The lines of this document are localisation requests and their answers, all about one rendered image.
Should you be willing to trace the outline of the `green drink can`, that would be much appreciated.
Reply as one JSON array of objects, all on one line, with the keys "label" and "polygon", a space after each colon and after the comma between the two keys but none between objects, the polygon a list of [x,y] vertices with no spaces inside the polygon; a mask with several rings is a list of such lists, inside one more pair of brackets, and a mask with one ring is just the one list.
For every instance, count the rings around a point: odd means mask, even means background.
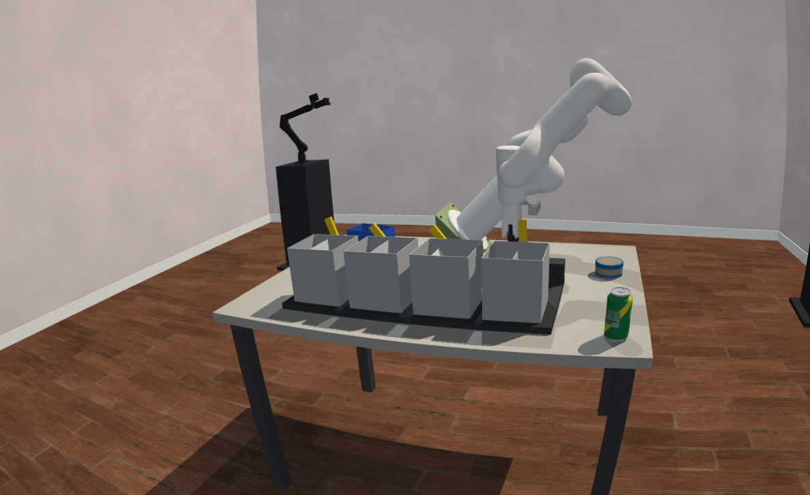
[{"label": "green drink can", "polygon": [[628,337],[633,296],[625,287],[615,287],[607,295],[604,336],[612,342],[621,342]]}]

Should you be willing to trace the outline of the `blue open bin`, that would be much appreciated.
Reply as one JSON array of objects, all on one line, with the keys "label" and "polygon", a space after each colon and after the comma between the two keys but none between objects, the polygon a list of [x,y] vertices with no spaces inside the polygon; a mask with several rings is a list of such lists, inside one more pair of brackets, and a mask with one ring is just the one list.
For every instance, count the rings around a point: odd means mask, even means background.
[{"label": "blue open bin", "polygon": [[[348,228],[347,235],[357,235],[358,241],[361,241],[361,239],[364,239],[367,236],[375,236],[373,232],[369,229],[371,225],[373,224],[359,223],[359,225],[354,226],[354,228]],[[377,226],[379,226],[379,229],[381,229],[381,232],[383,232],[383,234],[385,234],[386,237],[395,237],[395,226],[391,225],[377,225]]]}]

